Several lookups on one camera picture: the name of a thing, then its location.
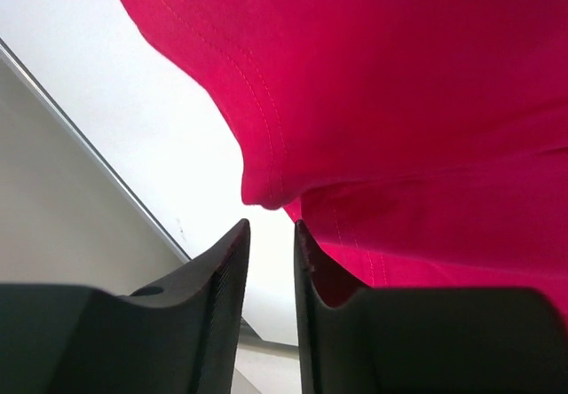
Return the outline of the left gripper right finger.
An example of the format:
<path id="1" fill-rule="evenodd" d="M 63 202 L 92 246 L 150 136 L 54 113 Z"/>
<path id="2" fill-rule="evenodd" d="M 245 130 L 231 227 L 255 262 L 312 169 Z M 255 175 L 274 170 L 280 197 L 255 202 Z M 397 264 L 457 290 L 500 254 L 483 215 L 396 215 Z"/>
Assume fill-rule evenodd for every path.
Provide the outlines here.
<path id="1" fill-rule="evenodd" d="M 567 331 L 530 288 L 371 288 L 295 226 L 305 393 L 564 393 Z"/>

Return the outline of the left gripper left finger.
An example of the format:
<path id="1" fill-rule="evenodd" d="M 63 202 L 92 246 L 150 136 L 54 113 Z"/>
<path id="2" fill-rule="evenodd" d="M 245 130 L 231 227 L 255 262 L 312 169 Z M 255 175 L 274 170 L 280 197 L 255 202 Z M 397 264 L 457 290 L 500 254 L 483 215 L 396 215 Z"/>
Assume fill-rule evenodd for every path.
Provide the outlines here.
<path id="1" fill-rule="evenodd" d="M 2 392 L 229 392 L 249 243 L 241 220 L 210 249 L 127 296 L 2 285 Z"/>

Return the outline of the magenta t shirt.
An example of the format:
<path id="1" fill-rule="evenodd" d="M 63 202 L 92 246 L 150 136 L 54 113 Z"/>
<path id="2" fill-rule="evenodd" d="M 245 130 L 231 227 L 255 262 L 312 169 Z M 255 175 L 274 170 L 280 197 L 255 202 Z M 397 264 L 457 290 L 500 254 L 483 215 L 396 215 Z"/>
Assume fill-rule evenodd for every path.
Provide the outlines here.
<path id="1" fill-rule="evenodd" d="M 567 0 L 120 0 L 212 97 L 247 204 L 367 284 L 567 310 Z"/>

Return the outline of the aluminium table frame rail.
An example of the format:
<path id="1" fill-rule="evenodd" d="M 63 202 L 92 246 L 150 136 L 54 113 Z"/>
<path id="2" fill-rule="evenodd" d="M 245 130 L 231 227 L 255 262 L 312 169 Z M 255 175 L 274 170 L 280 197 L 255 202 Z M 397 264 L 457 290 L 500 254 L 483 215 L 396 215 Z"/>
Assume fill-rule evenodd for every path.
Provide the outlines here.
<path id="1" fill-rule="evenodd" d="M 246 218 L 244 319 L 261 340 L 296 345 L 291 221 L 242 204 L 240 152 L 197 83 L 154 57 L 74 70 L 85 57 L 64 54 L 42 72 L 7 43 L 1 56 L 180 260 Z"/>

